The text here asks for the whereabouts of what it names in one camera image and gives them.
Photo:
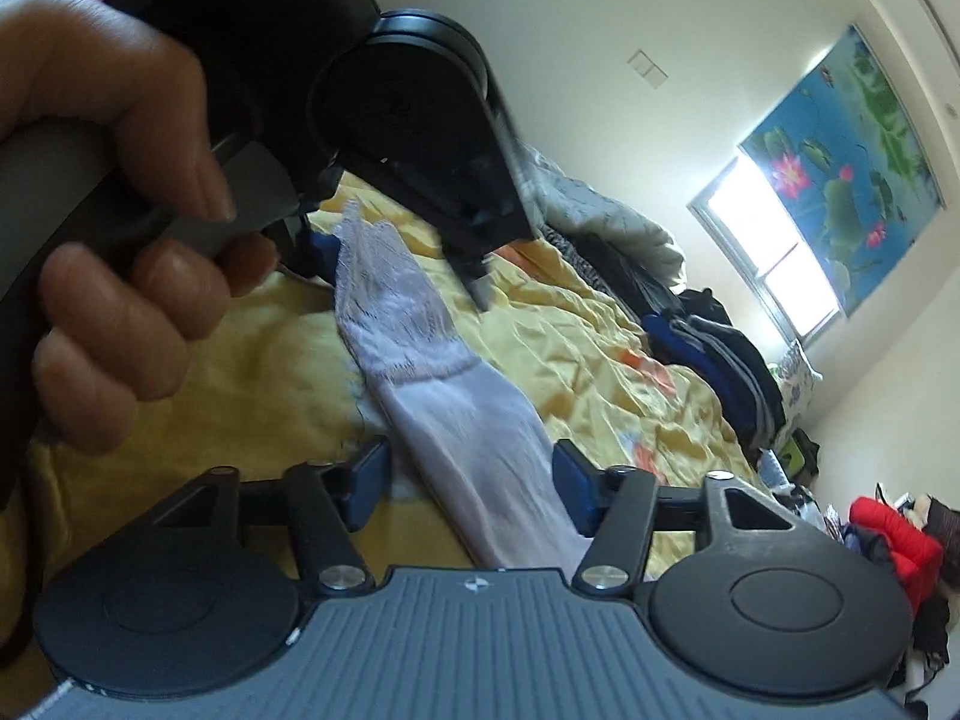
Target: lace trim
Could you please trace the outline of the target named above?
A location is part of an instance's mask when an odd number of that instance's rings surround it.
[[[365,223],[351,200],[334,234],[341,241],[337,324],[366,375],[400,384],[445,378],[480,362],[390,223]]]

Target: black round disc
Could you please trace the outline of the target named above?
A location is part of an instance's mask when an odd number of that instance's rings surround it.
[[[35,611],[47,659],[114,695],[174,698],[219,688],[280,651],[294,584],[236,543],[176,529],[105,542],[59,574]]]
[[[736,548],[709,547],[667,570],[649,607],[667,648],[709,678],[767,696],[835,696],[885,682],[909,640],[904,591],[810,531],[782,550],[770,548],[768,533],[740,533]]]

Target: red clothing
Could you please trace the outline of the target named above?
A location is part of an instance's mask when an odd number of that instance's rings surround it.
[[[944,548],[935,538],[914,528],[895,509],[870,498],[853,501],[850,522],[877,531],[886,539],[896,576],[916,616],[920,604],[930,597],[937,584]]]

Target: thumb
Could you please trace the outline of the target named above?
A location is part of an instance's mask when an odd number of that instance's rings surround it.
[[[203,70],[186,47],[96,0],[6,0],[0,77],[0,138],[45,116],[108,124],[121,169],[147,199],[233,217],[210,151]]]

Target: window frame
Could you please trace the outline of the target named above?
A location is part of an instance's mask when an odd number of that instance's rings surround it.
[[[742,152],[738,152],[737,156],[733,157],[727,166],[721,170],[720,175],[717,175],[714,180],[707,184],[707,186],[690,201],[688,208],[703,225],[704,230],[707,230],[707,234],[712,238],[714,244],[717,244],[717,247],[720,248],[724,256],[727,257],[728,261],[730,261],[738,274],[740,274],[740,277],[747,283],[747,286],[750,287],[751,292],[754,293],[760,305],[763,306],[767,316],[770,317],[774,326],[779,330],[781,336],[784,337],[784,341],[786,341],[786,343],[799,341],[801,346],[808,346],[814,338],[819,336],[820,333],[823,333],[830,324],[833,324],[833,322],[837,320],[837,317],[843,316],[843,310],[837,308],[836,311],[828,314],[822,322],[817,324],[816,327],[805,335],[797,332],[797,328],[794,327],[793,322],[791,322],[789,314],[784,311],[784,306],[781,306],[779,300],[776,299],[776,295],[767,287],[765,278],[771,271],[774,271],[776,266],[781,264],[799,244],[793,245],[774,265],[771,265],[765,272],[762,272],[762,274],[758,274],[754,262],[750,259],[750,255],[741,247],[740,242],[736,240],[736,236],[731,232],[730,228],[728,228],[717,213],[714,213],[714,210],[710,208],[710,199],[717,193],[720,186],[733,171],[733,168],[736,167],[736,163],[740,159],[750,159],[750,157]]]

